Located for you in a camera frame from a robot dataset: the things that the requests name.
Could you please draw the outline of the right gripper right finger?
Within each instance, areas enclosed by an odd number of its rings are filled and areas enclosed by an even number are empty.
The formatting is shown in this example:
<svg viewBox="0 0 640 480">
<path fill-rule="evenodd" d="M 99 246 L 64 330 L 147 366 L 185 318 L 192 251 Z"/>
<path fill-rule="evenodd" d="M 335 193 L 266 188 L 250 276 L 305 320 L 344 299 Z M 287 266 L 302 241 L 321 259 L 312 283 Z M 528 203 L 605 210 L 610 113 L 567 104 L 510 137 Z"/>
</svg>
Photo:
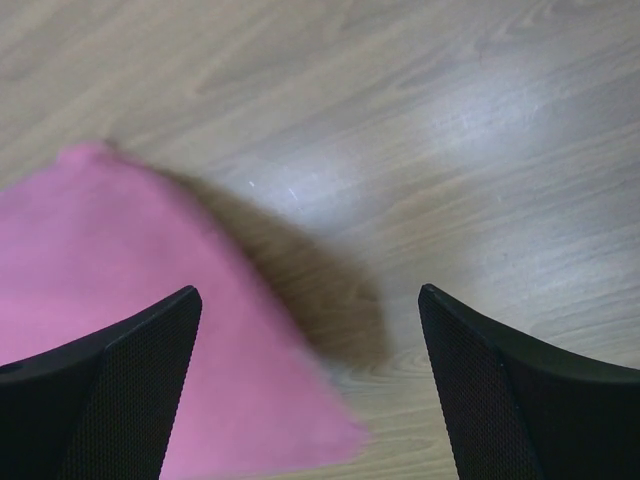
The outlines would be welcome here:
<svg viewBox="0 0 640 480">
<path fill-rule="evenodd" d="M 418 306 L 459 478 L 638 478 L 638 370 L 538 340 L 432 284 Z"/>
</svg>

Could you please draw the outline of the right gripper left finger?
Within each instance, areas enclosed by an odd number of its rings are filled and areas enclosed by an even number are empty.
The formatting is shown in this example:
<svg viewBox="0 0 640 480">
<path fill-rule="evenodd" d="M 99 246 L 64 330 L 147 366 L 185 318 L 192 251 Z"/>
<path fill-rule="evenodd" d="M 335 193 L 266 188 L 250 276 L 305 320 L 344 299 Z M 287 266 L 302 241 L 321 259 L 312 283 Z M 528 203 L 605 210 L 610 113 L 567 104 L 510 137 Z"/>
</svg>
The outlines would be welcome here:
<svg viewBox="0 0 640 480">
<path fill-rule="evenodd" d="M 187 286 L 1 368 L 4 479 L 157 479 L 201 317 Z"/>
</svg>

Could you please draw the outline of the pink t-shirt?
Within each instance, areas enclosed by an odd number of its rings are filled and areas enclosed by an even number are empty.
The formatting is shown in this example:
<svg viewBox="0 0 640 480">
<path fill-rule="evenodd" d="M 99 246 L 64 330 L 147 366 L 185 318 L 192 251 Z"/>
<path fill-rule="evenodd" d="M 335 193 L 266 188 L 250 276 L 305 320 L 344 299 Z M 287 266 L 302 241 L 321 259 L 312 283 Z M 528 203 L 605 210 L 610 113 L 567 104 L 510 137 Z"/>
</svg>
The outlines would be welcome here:
<svg viewBox="0 0 640 480">
<path fill-rule="evenodd" d="M 162 477 L 275 474 L 356 456 L 365 431 L 290 313 L 181 187 L 78 145 L 1 194 L 1 359 L 104 328 L 184 286 L 202 315 Z"/>
</svg>

